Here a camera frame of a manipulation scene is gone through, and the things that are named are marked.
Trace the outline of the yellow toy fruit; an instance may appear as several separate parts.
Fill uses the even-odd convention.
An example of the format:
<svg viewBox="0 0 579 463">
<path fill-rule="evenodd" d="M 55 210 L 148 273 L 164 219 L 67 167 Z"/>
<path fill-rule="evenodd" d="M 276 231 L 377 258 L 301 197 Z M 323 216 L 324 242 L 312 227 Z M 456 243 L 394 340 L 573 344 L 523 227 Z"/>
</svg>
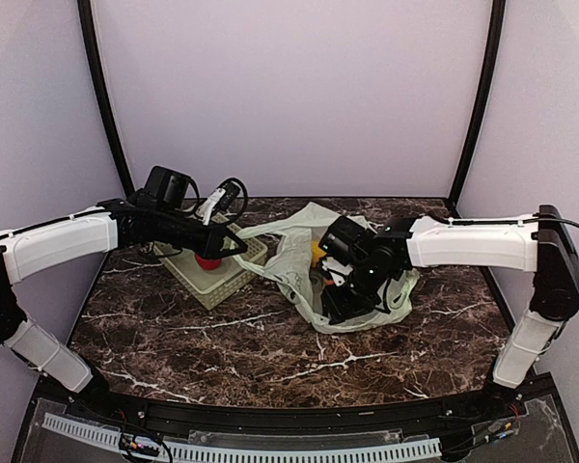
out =
<svg viewBox="0 0 579 463">
<path fill-rule="evenodd" d="M 312 253 L 312 258 L 311 258 L 311 267 L 312 268 L 316 268 L 319 261 L 323 258 L 326 257 L 326 252 L 323 251 L 319 246 L 318 243 L 316 241 L 312 241 L 311 242 L 311 253 Z"/>
</svg>

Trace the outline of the light green perforated basket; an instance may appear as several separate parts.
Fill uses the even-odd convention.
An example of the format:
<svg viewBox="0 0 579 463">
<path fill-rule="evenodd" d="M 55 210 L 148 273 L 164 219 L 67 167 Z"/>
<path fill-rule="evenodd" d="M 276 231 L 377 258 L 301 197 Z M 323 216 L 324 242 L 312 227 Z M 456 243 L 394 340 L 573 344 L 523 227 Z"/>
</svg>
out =
<svg viewBox="0 0 579 463">
<path fill-rule="evenodd" d="M 212 310 L 249 284 L 256 274 L 242 268 L 233 257 L 223 258 L 219 267 L 203 269 L 190 250 L 177 250 L 171 245 L 155 242 L 155 255 L 191 295 L 206 309 Z"/>
</svg>

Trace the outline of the right black frame post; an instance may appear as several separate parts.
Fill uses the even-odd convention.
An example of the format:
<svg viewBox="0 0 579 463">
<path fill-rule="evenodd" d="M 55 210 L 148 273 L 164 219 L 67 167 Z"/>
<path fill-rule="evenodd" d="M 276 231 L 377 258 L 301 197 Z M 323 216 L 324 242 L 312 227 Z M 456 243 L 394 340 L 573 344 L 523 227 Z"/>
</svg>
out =
<svg viewBox="0 0 579 463">
<path fill-rule="evenodd" d="M 464 143 L 455 170 L 453 183 L 447 198 L 448 205 L 452 210 L 456 210 L 459 204 L 481 134 L 497 64 L 505 20 L 506 5 L 506 0 L 493 0 L 491 2 L 481 73 Z"/>
</svg>

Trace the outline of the red toy apple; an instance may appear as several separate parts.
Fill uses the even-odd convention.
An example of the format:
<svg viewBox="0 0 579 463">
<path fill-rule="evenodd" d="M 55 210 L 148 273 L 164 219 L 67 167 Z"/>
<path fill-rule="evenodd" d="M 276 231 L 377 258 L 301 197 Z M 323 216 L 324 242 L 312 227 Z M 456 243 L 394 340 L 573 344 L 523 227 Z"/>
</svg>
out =
<svg viewBox="0 0 579 463">
<path fill-rule="evenodd" d="M 222 259 L 204 259 L 198 255 L 194 256 L 197 264 L 205 271 L 212 271 L 220 267 Z"/>
</svg>

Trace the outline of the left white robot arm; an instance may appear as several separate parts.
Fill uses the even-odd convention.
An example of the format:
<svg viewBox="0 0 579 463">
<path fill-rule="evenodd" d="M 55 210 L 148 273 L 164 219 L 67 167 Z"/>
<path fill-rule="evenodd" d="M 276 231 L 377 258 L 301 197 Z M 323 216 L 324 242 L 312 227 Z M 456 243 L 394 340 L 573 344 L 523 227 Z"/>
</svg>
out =
<svg viewBox="0 0 579 463">
<path fill-rule="evenodd" d="M 117 412 L 103 375 L 65 343 L 75 319 L 71 291 L 93 266 L 124 248 L 158 242 L 203 259 L 246 252 L 231 223 L 202 223 L 183 212 L 109 201 L 17 230 L 0 231 L 0 346 L 78 396 L 97 421 Z"/>
</svg>

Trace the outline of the light green plastic bag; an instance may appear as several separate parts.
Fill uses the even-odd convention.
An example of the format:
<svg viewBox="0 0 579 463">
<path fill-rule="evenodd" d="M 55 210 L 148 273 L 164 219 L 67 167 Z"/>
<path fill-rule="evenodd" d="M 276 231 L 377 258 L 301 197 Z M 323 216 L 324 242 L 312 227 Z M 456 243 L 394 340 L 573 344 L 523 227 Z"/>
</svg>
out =
<svg viewBox="0 0 579 463">
<path fill-rule="evenodd" d="M 337 286 L 334 277 L 312 266 L 315 240 L 339 217 L 339 213 L 310 202 L 286 219 L 242 229 L 236 233 L 242 240 L 272 234 L 279 236 L 280 242 L 276 254 L 265 264 L 250 263 L 244 254 L 234 260 L 243 269 L 277 284 L 298 313 L 322 334 L 360 332 L 404 321 L 412 312 L 410 294 L 420 278 L 416 270 L 404 272 L 398 282 L 393 280 L 389 287 L 378 290 L 377 295 L 388 304 L 388 313 L 378 305 L 375 311 L 336 325 L 324 315 L 322 293 Z"/>
</svg>

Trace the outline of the black front table rail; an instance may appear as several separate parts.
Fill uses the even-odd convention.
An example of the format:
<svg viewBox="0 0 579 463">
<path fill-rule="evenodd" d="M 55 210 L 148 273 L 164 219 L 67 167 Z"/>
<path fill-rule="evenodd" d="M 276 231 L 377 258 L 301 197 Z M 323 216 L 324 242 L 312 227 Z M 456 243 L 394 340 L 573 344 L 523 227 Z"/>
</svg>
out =
<svg viewBox="0 0 579 463">
<path fill-rule="evenodd" d="M 404 437 L 439 437 L 452 447 L 498 421 L 517 422 L 527 411 L 524 395 L 495 389 L 384 405 L 286 409 L 186 404 L 111 392 L 82 398 L 62 387 L 54 395 L 78 417 L 116 421 L 163 437 L 196 431 L 274 437 L 397 431 Z"/>
</svg>

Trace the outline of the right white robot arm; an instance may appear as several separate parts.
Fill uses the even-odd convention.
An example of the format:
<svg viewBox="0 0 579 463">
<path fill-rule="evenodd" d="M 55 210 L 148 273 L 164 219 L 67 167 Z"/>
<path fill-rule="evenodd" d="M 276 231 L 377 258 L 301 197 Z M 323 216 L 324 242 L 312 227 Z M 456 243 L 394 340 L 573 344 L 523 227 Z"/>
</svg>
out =
<svg viewBox="0 0 579 463">
<path fill-rule="evenodd" d="M 579 312 L 579 258 L 566 225 L 552 205 L 505 218 L 392 218 L 380 231 L 341 216 L 318 243 L 321 268 L 338 279 L 322 292 L 324 313 L 333 324 L 390 313 L 392 283 L 413 269 L 467 266 L 532 275 L 532 297 L 494 361 L 492 382 L 473 398 L 474 411 L 492 419 Z"/>
</svg>

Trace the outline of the black frame post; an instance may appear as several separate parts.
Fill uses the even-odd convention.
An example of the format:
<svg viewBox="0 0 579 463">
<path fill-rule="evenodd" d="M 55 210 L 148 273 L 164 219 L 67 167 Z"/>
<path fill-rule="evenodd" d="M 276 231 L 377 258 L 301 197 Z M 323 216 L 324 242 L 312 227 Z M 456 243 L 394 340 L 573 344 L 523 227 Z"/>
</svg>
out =
<svg viewBox="0 0 579 463">
<path fill-rule="evenodd" d="M 481 73 L 464 143 L 455 170 L 453 183 L 447 198 L 448 205 L 452 210 L 456 210 L 459 204 L 481 134 L 497 64 L 505 20 L 506 5 L 506 0 L 493 0 L 491 2 Z"/>
<path fill-rule="evenodd" d="M 96 105 L 101 118 L 105 137 L 110 149 L 112 162 L 126 196 L 135 191 L 133 179 L 127 166 L 122 140 L 116 123 L 110 95 L 105 80 L 97 29 L 94 19 L 93 2 L 77 0 L 77 10 L 82 40 L 86 52 L 88 69 L 96 97 Z"/>
</svg>

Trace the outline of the left black frame post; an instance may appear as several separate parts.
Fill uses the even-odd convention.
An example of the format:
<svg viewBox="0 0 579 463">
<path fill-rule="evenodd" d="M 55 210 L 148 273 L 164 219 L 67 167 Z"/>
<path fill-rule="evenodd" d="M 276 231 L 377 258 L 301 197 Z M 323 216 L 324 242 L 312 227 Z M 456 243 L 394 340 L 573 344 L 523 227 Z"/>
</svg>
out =
<svg viewBox="0 0 579 463">
<path fill-rule="evenodd" d="M 97 29 L 94 19 L 93 2 L 77 0 L 77 10 L 82 40 L 86 52 L 88 69 L 96 97 L 96 105 L 101 118 L 105 137 L 110 149 L 112 162 L 126 196 L 135 191 L 133 179 L 127 166 L 122 140 L 116 123 L 110 95 L 105 80 Z"/>
</svg>

